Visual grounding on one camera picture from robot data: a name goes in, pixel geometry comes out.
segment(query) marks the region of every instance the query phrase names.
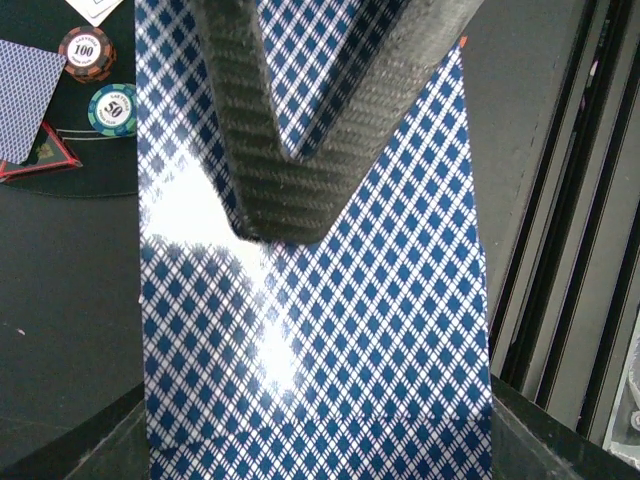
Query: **v-shaped carbon fiber piece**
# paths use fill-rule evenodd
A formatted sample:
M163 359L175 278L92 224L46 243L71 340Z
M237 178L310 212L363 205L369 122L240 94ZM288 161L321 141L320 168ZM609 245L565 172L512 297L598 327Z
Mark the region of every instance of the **v-shaped carbon fiber piece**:
M245 233L321 240L481 0L407 0L319 147L283 147L255 0L192 0Z

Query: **white card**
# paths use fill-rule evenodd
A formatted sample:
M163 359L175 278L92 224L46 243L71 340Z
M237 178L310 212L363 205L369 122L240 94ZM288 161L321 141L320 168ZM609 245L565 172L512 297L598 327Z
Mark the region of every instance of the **white card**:
M85 0L85 11L90 17L95 18L100 16L105 11L109 10L114 4L120 3L118 0Z
M87 22L89 22L94 27L100 26L104 19L107 18L111 14L111 12L113 12L115 8L124 0L112 0L111 6L109 6L106 10L95 17L89 15L89 12L86 9L86 6L89 4L89 2L93 1L94 0L66 0L69 5L71 5L80 15L84 17Z

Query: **green felt table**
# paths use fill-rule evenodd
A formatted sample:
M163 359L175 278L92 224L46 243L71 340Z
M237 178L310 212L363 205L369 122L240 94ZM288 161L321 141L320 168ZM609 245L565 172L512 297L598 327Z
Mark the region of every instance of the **green felt table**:
M0 38L57 51L65 34L87 21L63 0L3 2ZM135 83L134 2L125 0L100 25L117 53L111 75L81 84L63 72L45 120L58 131L82 168L15 179L0 188L20 188L66 197L101 197L137 193L136 139L103 137L93 132L87 107L93 94L110 83Z

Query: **black plastic edge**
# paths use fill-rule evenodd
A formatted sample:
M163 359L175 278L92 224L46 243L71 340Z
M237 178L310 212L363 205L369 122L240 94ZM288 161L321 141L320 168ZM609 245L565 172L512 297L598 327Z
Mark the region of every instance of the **black plastic edge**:
M569 430L500 379L492 376L491 385L495 479L640 477L632 467Z
M138 405L144 406L144 385L139 384L114 403L91 417L69 433L36 450L31 455L0 472L2 480L23 479L79 479L83 478L82 461L94 457L96 449L126 421ZM144 458L148 464L148 454Z

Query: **playing card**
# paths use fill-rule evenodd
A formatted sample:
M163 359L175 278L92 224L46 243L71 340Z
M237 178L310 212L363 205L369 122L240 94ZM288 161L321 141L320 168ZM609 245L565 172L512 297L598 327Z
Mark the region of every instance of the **playing card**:
M94 27L100 26L100 24L107 18L111 12L115 10L115 8L120 5L124 0L110 0L109 6L102 13L99 13L97 16L91 16L89 11L87 10L87 5L93 3L94 0L66 0L66 2L71 5L80 15L84 17L84 19L89 22Z
M0 40L0 160L27 159L66 61L57 53Z
M114 4L120 2L119 0L85 0L85 3L85 11L90 17L95 18L111 8Z

